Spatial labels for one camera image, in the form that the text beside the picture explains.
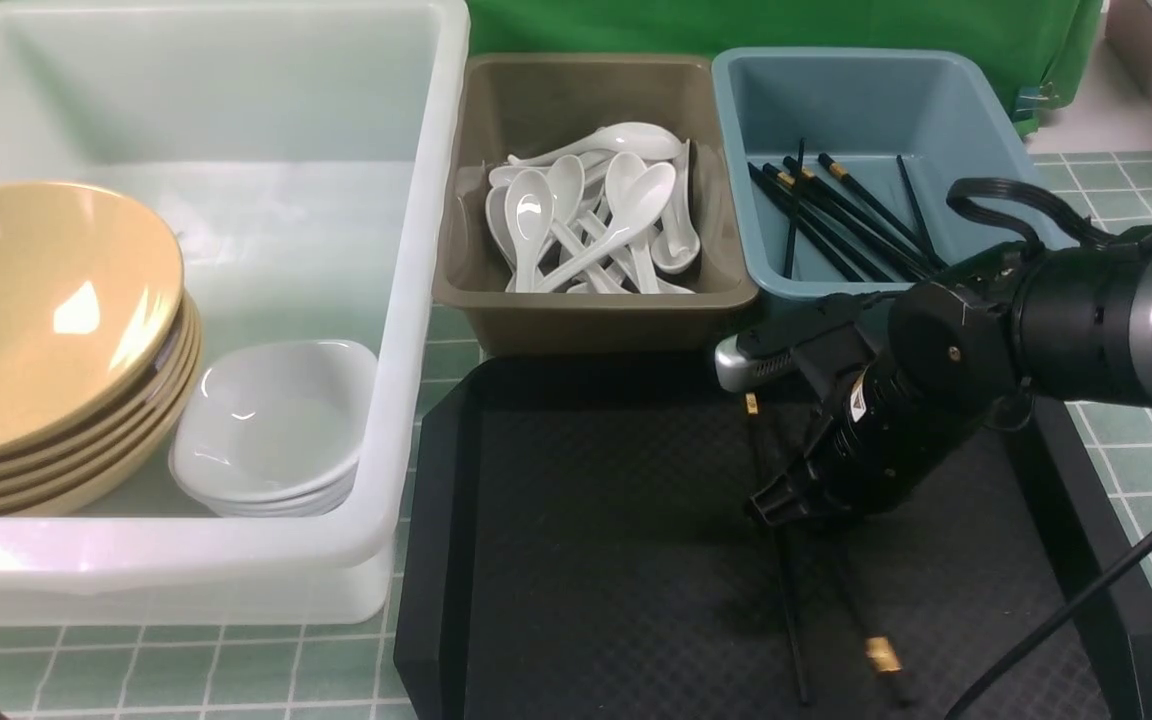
blue plastic tray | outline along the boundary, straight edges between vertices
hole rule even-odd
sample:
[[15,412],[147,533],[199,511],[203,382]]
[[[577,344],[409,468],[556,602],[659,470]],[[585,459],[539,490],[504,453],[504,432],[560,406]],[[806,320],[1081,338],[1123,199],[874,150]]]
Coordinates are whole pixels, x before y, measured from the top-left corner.
[[[1016,240],[967,222],[945,204],[956,179],[1039,182],[1020,136],[972,61],[924,50],[746,47],[714,59],[713,73],[745,265],[765,291],[783,300],[811,300],[832,291],[908,287],[847,282],[801,236],[791,278],[782,274],[788,222],[750,181],[745,162],[782,168],[783,156],[797,154],[799,137],[808,145],[805,165],[818,177],[851,197],[816,160],[819,152],[829,152],[914,227],[896,167],[896,156],[903,156],[933,245],[947,263]],[[1024,217],[1048,247],[1073,243],[1046,218],[1021,205],[991,205]]]

brown plastic tray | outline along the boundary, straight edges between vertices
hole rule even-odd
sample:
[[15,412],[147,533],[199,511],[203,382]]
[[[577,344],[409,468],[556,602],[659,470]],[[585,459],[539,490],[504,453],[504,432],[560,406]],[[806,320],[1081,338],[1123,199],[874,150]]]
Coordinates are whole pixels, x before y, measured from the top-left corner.
[[[465,69],[456,172],[439,237],[434,301],[465,311],[493,355],[687,350],[727,333],[758,296],[745,272],[708,60],[679,55],[483,55]],[[692,142],[691,215],[702,253],[679,285],[695,295],[507,293],[486,228],[488,170],[627,120]]]

robotic arm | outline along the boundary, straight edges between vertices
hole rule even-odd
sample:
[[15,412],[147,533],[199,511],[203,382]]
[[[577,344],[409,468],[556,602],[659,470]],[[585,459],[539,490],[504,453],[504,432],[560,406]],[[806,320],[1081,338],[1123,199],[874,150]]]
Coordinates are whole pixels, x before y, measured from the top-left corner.
[[[1048,250],[1024,220],[975,199],[1037,209],[1078,241]],[[750,498],[764,525],[858,520],[900,506],[982,425],[1015,429],[1033,395],[1152,407],[1152,225],[1096,228],[1059,197],[1005,179],[963,179],[965,219],[1018,233],[908,291],[832,295],[717,348],[719,382],[749,392],[790,372],[819,397],[805,441]],[[890,301],[886,342],[861,316]],[[1152,552],[1152,532],[1002,655],[958,698],[964,714],[1097,593]]]

black chopstick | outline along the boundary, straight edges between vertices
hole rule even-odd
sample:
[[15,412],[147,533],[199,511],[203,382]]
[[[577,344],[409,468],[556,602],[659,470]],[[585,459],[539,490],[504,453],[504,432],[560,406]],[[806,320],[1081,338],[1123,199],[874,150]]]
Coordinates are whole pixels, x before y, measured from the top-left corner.
[[[755,168],[752,162],[746,162],[746,165],[749,165],[749,177],[753,179],[755,184],[763,190],[764,195],[767,195],[768,200],[772,200],[772,204],[776,205],[776,210],[780,210],[781,213],[785,213],[786,217],[788,217],[794,210],[790,209],[790,202],[786,199],[781,185],[772,181],[772,179],[765,176],[763,170]],[[824,256],[824,259],[828,260],[829,264],[833,265],[833,268],[838,270],[838,273],[846,278],[847,281],[855,283],[864,282],[864,278],[861,278],[861,273],[852,270],[851,265],[840,258],[838,252],[833,251],[832,247],[828,247],[827,243],[824,242],[819,242],[818,245],[818,241],[820,240],[819,237],[809,236],[809,234],[804,234],[804,237],[812,243],[814,249]]]
[[[806,138],[799,137],[799,167],[803,165],[803,156],[808,150]],[[794,276],[794,248],[797,245],[797,237],[799,236],[799,190],[797,187],[794,191],[790,191],[791,207],[794,211],[790,213],[790,234],[785,241],[785,276]]]
[[918,252],[907,247],[904,241],[884,227],[877,218],[865,213],[864,210],[856,209],[841,192],[829,187],[823,179],[817,177],[812,170],[801,167],[790,156],[785,157],[785,167],[790,170],[801,170],[804,179],[803,190],[814,196],[814,204],[843,225],[848,232],[855,234],[856,240],[865,243],[870,251],[882,258],[884,263],[887,263],[905,281],[919,281],[932,273],[931,266],[918,256]]
[[[774,179],[774,181],[780,183],[788,194],[794,194],[799,190],[799,179],[791,179],[790,176],[787,176],[787,174],[776,169],[776,166],[771,162],[763,165],[763,173],[767,174],[767,177]],[[869,278],[873,279],[873,281],[884,283],[892,282],[890,275],[884,273],[880,268],[878,268],[878,265],[874,265],[873,262],[865,258],[864,252],[856,250],[856,247],[852,245],[852,243],[847,242],[846,237],[842,237],[841,234],[834,232],[828,223],[824,222],[824,218],[814,213],[814,209],[812,209],[812,206],[799,209],[799,214],[803,217],[803,223],[801,223],[799,229],[803,232],[804,236],[808,237],[808,240],[812,240],[813,233],[817,234],[817,236],[820,237],[820,242],[828,242],[833,249],[842,252],[847,260],[851,262],[851,265],[855,265],[856,268],[861,268],[861,272],[869,274]]]
[[892,211],[887,210],[887,206],[882,205],[882,202],[878,200],[877,197],[874,197],[874,194],[870,192],[858,179],[852,176],[850,172],[847,172],[847,168],[842,167],[841,162],[831,158],[828,152],[819,154],[817,157],[817,161],[819,161],[820,167],[829,170],[831,176],[840,182],[842,187],[846,187],[852,195],[859,197],[861,202],[869,205],[870,210],[878,213],[881,219],[887,220],[887,223],[889,223],[890,227],[896,228],[896,232],[901,233],[902,236],[909,237],[909,241],[914,243],[914,247],[918,247],[918,249],[922,250],[918,242],[918,233],[911,232],[911,229],[909,229],[909,225],[902,223],[900,218],[893,215]]
[[914,243],[918,245],[923,255],[927,256],[929,260],[932,260],[933,268],[948,268],[948,263],[941,260],[941,256],[937,255],[937,248],[932,247],[932,236],[931,233],[927,233],[927,219],[923,218],[923,209],[918,206],[918,194],[914,191],[914,182],[909,179],[905,159],[901,156],[896,156],[896,167],[900,168],[900,181],[905,187],[905,197],[909,199],[910,210],[914,211],[914,222],[918,225],[918,237],[915,238]]

green tile floor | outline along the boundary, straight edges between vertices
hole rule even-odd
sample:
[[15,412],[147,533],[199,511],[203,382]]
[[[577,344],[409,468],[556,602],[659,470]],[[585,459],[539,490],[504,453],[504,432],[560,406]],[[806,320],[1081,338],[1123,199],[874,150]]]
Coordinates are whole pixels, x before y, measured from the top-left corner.
[[[1052,190],[1112,232],[1152,222],[1152,152],[1034,160]],[[417,414],[438,404],[482,357],[465,319],[435,306]],[[1070,410],[1120,518],[1138,539],[1152,528],[1152,411]],[[305,628],[0,628],[0,707],[40,720],[412,720],[391,661],[410,480],[408,473],[397,574],[379,616]],[[1152,583],[1152,559],[1146,571]]]

